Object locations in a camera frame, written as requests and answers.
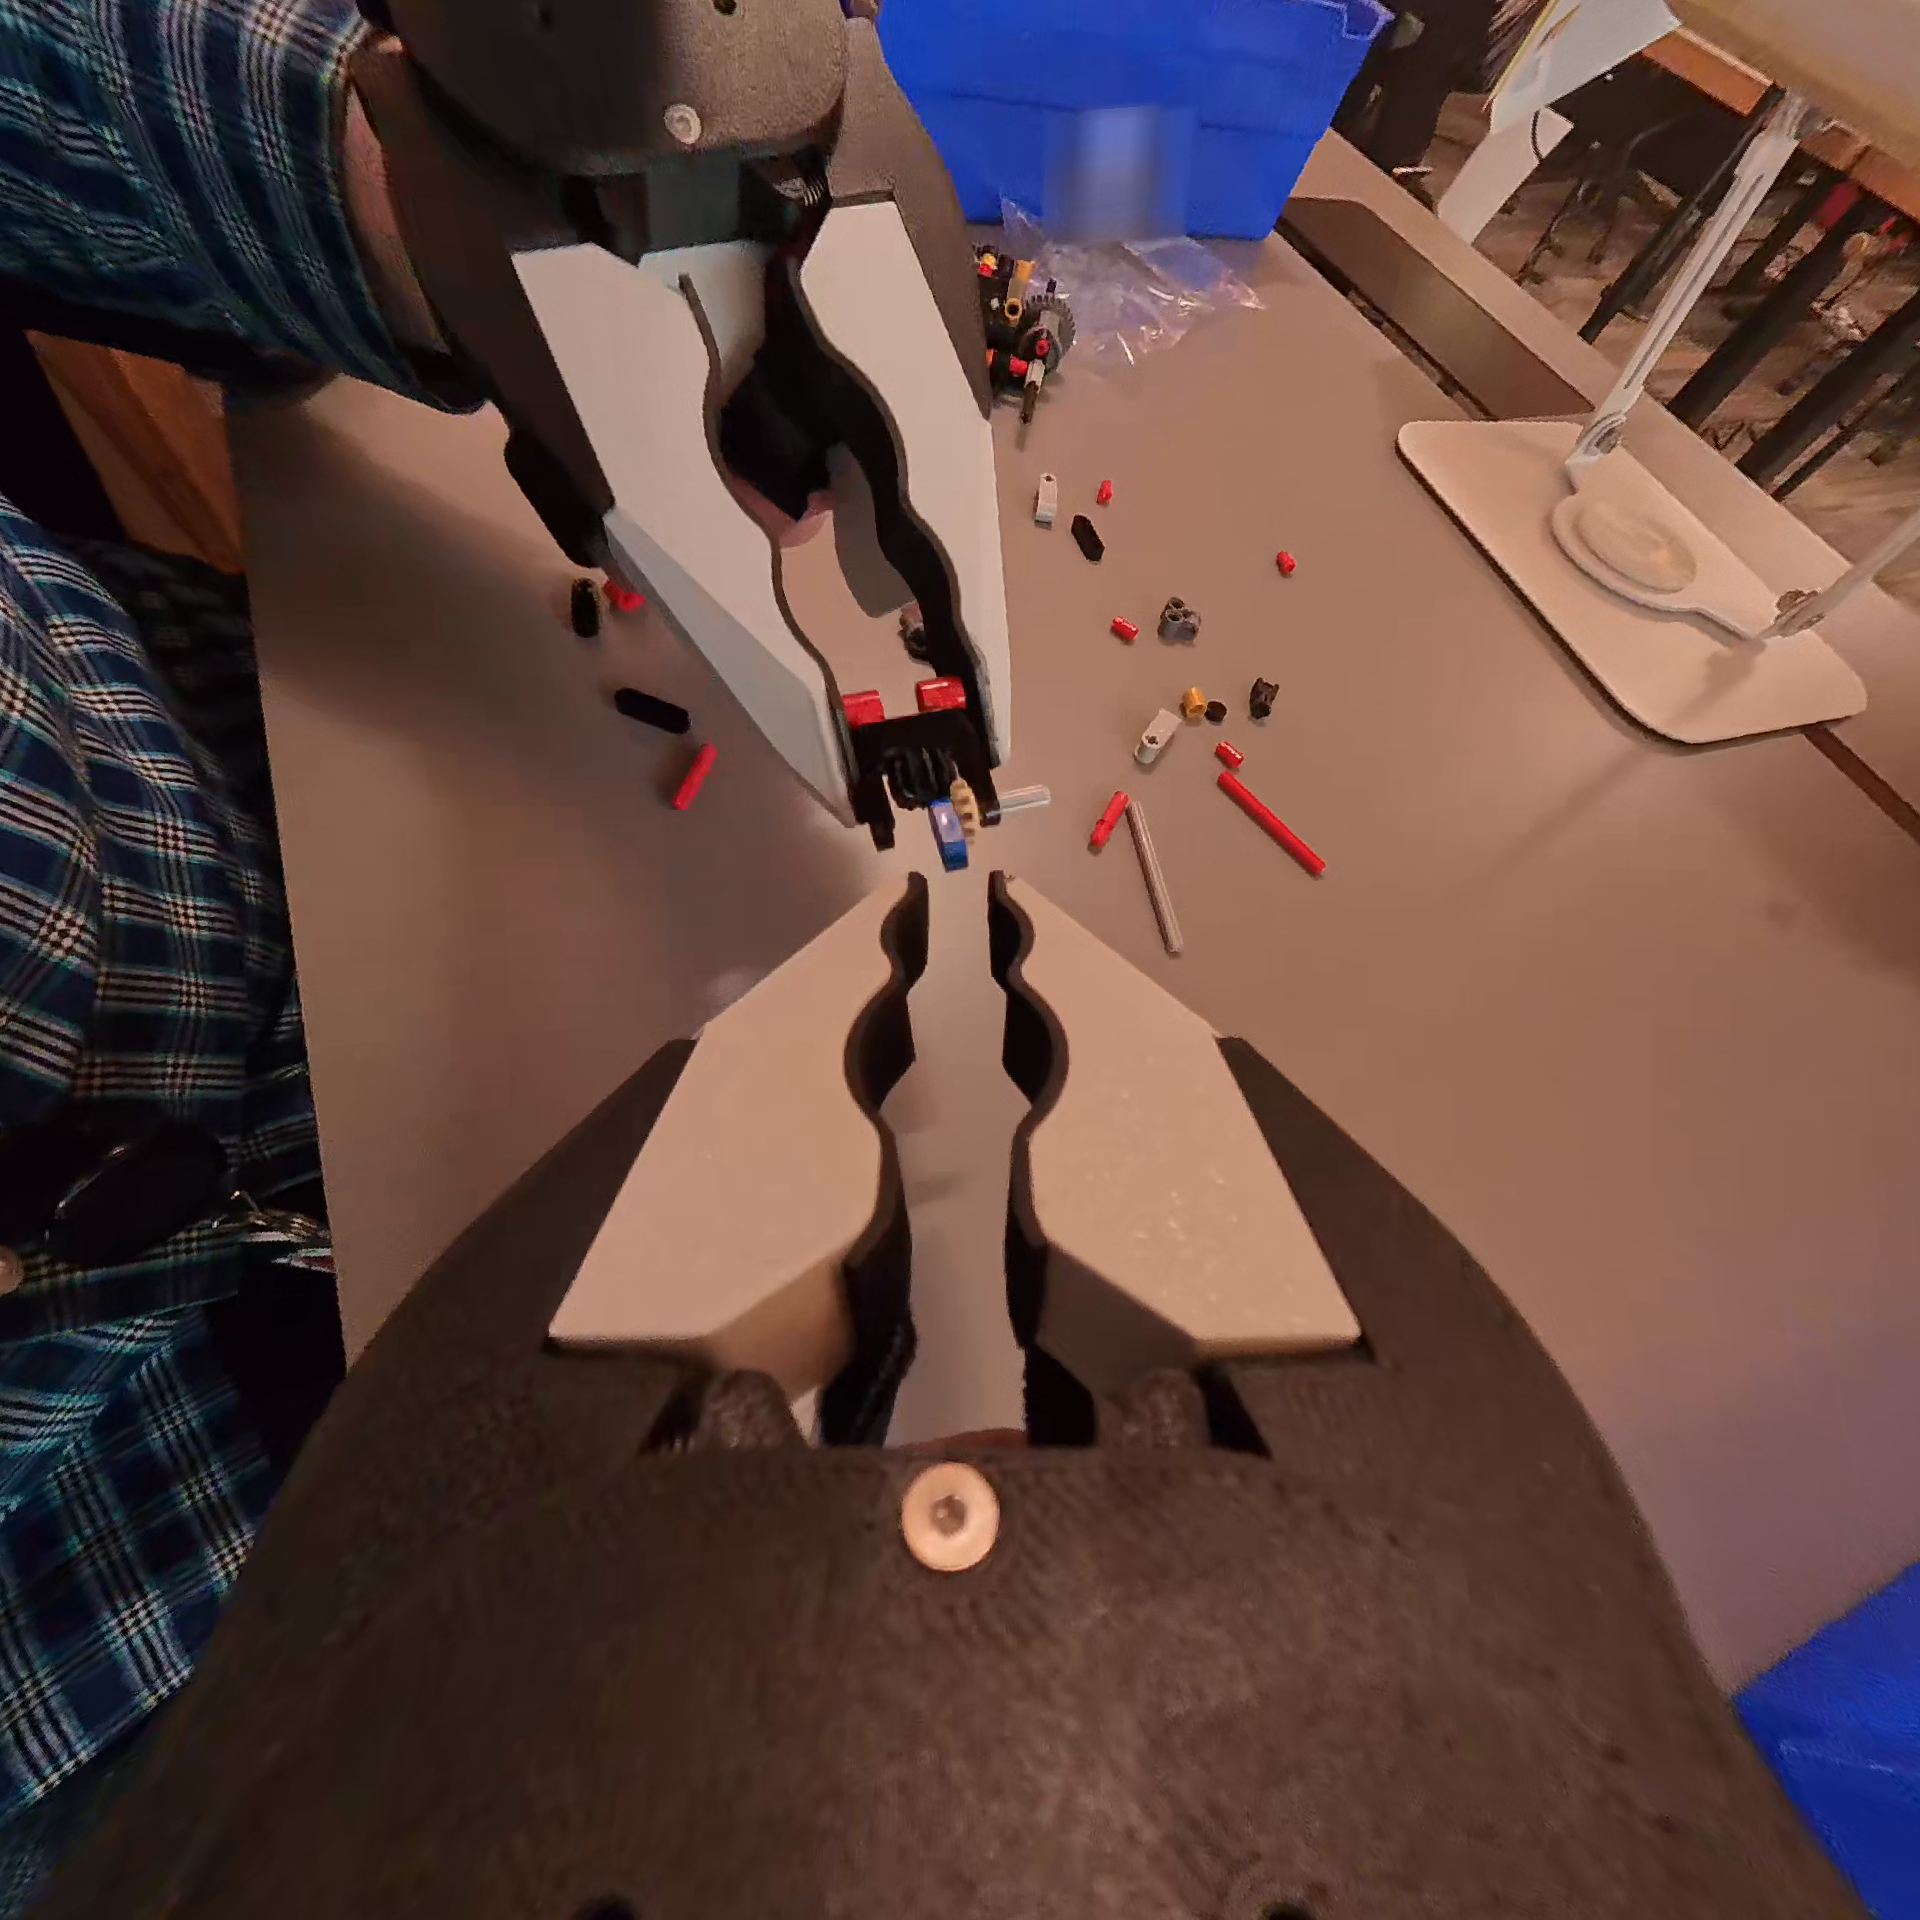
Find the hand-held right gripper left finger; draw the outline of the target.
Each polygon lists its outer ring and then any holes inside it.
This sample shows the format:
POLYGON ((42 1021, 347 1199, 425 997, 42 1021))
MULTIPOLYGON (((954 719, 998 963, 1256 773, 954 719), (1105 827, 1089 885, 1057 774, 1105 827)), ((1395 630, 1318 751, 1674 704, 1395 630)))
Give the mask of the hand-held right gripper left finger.
POLYGON ((547 1340, 816 1396, 876 1447, 918 1356, 912 1231, 886 1101, 918 1061, 929 880, 859 899, 716 1015, 592 1236, 547 1340))

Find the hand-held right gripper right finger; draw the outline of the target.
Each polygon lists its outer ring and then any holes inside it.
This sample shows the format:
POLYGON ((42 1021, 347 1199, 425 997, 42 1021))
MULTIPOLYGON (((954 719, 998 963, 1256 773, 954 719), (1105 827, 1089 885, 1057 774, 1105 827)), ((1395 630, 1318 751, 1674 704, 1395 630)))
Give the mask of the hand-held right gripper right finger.
POLYGON ((1024 1098, 1006 1310, 1024 1436, 1089 1447, 1152 1376, 1352 1354, 1360 1322, 1228 1043, 1040 890, 990 878, 1000 1061, 1024 1098))

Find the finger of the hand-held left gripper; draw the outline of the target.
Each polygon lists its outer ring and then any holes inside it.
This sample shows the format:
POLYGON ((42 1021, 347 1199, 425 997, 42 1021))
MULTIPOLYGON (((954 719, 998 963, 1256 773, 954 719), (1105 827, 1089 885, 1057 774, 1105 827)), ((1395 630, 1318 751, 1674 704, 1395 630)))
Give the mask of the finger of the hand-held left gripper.
POLYGON ((865 476, 873 533, 1000 774, 1015 677, 984 349, 962 352, 894 199, 833 202, 779 261, 779 396, 865 476))
POLYGON ((624 261, 596 244, 512 255, 612 493, 618 572, 647 590, 842 826, 858 826, 849 723, 784 597, 779 543, 735 490, 719 414, 766 332, 766 250, 624 261))

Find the black lego gear assembly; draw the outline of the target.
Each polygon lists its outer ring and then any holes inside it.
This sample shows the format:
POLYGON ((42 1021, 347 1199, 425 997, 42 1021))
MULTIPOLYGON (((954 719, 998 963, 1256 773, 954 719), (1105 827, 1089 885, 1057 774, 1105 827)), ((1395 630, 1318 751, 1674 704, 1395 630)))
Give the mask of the black lego gear assembly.
POLYGON ((849 730, 849 797, 873 848, 896 848, 896 819, 929 819, 944 871, 969 866, 976 838, 1009 815, 1052 803, 1044 784, 1002 788, 990 742, 960 678, 926 678, 920 706, 887 715, 876 687, 842 695, 849 730))

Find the person's left forearm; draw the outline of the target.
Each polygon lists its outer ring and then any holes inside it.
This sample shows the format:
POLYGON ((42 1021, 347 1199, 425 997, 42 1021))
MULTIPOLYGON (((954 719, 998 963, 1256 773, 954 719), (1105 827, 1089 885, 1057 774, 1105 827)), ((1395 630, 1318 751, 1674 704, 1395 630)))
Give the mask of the person's left forearm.
POLYGON ((394 323, 394 250, 362 230, 370 125, 356 5, 2 6, 6 283, 140 349, 270 356, 446 414, 482 400, 394 323))

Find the long grey lego axle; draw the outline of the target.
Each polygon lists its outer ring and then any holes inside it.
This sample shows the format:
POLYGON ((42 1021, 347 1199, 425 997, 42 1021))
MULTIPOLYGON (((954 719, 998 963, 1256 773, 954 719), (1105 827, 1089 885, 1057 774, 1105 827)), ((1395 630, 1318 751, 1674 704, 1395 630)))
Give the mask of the long grey lego axle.
POLYGON ((1138 800, 1127 800, 1122 819, 1137 848, 1137 862, 1144 876, 1144 886, 1155 915, 1155 923, 1160 927, 1164 950, 1169 955, 1184 955, 1184 931, 1178 918, 1176 903, 1171 899, 1169 880, 1162 866, 1155 837, 1146 821, 1146 808, 1138 800))

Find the long red lego axle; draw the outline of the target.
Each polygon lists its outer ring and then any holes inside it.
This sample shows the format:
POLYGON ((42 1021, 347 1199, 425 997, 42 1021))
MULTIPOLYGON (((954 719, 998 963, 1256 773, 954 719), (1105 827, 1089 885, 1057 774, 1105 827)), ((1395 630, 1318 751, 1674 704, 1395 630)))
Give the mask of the long red lego axle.
POLYGON ((1217 774, 1217 788, 1228 797, 1236 812, 1258 827, 1276 848, 1280 848, 1304 874, 1322 878, 1329 871, 1326 859, 1292 829, 1274 806, 1239 780, 1231 768, 1217 774))

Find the clear plastic bag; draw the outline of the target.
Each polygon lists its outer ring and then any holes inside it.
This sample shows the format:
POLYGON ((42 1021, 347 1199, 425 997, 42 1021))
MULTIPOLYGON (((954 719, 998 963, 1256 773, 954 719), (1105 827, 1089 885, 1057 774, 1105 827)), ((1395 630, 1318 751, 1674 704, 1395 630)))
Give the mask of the clear plastic bag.
POLYGON ((1000 237, 1054 286, 1049 301, 1070 323, 1074 363, 1135 367, 1211 318, 1264 309, 1249 278, 1188 236, 1076 243, 1002 199, 1000 237))

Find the wooden cabinet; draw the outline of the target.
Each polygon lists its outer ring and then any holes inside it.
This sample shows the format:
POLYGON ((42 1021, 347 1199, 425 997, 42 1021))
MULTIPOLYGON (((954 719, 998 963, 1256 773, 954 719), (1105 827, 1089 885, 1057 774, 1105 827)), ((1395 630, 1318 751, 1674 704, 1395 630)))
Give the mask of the wooden cabinet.
POLYGON ((241 579, 248 536, 224 404, 175 363, 28 328, 124 540, 241 579))

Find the dark flat box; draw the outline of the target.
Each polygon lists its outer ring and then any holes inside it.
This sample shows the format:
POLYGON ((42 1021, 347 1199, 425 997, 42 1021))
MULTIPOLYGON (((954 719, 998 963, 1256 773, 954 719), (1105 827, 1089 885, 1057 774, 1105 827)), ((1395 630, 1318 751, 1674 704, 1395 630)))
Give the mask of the dark flat box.
POLYGON ((1594 347, 1344 134, 1313 146, 1279 237, 1482 419, 1582 421, 1615 383, 1594 347))

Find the person's plaid shirt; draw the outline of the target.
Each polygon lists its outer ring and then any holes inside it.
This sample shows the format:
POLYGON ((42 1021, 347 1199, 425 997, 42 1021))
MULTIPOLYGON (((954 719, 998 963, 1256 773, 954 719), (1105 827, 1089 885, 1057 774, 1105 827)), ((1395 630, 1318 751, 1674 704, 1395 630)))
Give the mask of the person's plaid shirt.
POLYGON ((6 1915, 345 1376, 263 740, 241 581, 6 503, 6 1915))

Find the wooden table with black legs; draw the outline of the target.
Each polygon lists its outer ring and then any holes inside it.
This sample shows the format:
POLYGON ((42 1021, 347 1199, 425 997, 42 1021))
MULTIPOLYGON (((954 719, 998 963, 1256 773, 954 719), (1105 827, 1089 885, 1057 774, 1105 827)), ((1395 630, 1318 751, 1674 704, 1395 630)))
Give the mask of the wooden table with black legs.
MULTIPOLYGON (((1574 130, 1482 250, 1612 356, 1729 186, 1766 82, 1674 34, 1559 112, 1574 130)), ((1916 172, 1824 128, 1788 160, 1651 391, 1828 533, 1916 493, 1916 172)))

